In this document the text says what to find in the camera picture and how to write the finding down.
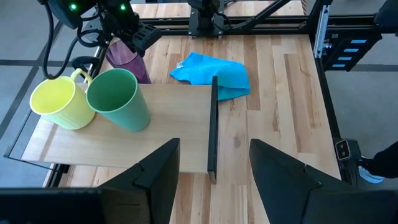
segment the mug handle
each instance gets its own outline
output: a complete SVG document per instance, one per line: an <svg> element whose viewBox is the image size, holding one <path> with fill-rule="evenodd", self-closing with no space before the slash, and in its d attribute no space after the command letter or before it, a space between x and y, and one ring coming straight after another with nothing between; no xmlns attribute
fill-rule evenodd
<svg viewBox="0 0 398 224"><path fill-rule="evenodd" d="M83 71L81 68L76 69L76 70L70 75L70 78L75 82L77 76L80 75L80 74L82 74L82 75L85 76L85 78L86 78L86 80L87 80L88 86L93 82L93 79L90 77L90 75L89 75L87 72Z"/></svg>

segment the towel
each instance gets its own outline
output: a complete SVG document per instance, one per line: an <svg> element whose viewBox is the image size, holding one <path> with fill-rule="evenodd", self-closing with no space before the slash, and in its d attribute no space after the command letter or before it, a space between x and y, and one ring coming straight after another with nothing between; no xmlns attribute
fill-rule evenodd
<svg viewBox="0 0 398 224"><path fill-rule="evenodd" d="M191 53L170 73L176 80L192 85L211 85L218 77L218 100L228 100L250 93L248 73L243 64Z"/></svg>

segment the purple cup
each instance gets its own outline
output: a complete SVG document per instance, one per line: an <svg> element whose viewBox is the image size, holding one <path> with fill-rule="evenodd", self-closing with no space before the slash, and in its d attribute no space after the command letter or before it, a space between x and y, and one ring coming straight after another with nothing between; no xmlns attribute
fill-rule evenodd
<svg viewBox="0 0 398 224"><path fill-rule="evenodd" d="M145 67L144 59L118 40L108 47L106 59L114 68L124 68L132 72L138 83L150 84L150 78Z"/></svg>

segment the cup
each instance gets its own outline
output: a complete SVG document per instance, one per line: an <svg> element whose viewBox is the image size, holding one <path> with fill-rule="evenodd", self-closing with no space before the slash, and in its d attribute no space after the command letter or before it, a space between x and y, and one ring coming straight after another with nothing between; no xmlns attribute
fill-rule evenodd
<svg viewBox="0 0 398 224"><path fill-rule="evenodd" d="M30 108L45 119L69 130L86 126L94 118L86 102L86 93L75 83L83 74L90 85L93 79L82 69L75 70L70 77L58 77L40 83L30 96Z"/></svg>
<svg viewBox="0 0 398 224"><path fill-rule="evenodd" d="M150 84L144 59L137 52L131 52L123 41L118 40L108 47L106 59L114 68L124 68L132 72L138 83Z"/></svg>
<svg viewBox="0 0 398 224"><path fill-rule="evenodd" d="M98 75L87 89L88 105L118 126L143 130L150 113L137 78L126 69L115 68Z"/></svg>

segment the wood grain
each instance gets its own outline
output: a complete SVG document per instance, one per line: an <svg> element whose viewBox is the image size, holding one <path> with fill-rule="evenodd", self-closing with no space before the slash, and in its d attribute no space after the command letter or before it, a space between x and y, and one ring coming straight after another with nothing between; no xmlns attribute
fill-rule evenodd
<svg viewBox="0 0 398 224"><path fill-rule="evenodd" d="M226 13L251 16L269 4L267 1L237 2L230 5ZM188 16L189 13L186 4L133 8L141 17ZM301 15L302 5L300 1L291 1L276 14ZM166 46L169 54L157 54L165 52ZM251 60L253 46L256 46L256 59ZM243 63L249 71L252 92L219 103L218 182L210 185L203 174L181 174L171 223L268 223L249 163L252 138L262 139L339 178L308 36L224 36L221 40L162 37L145 57L151 79L156 83L168 82L165 71L170 70L170 63L177 58L172 55L178 54L178 59L183 60L192 51ZM159 62L164 63L160 65L162 68L158 68ZM109 64L105 62L103 69L107 68ZM87 169L89 183L101 175L91 173L91 169Z"/></svg>
<svg viewBox="0 0 398 224"><path fill-rule="evenodd" d="M22 156L25 161L131 167L172 138L180 138L182 172L207 172L211 86L147 85L140 88L151 119L131 133L97 113L71 131L40 118Z"/></svg>

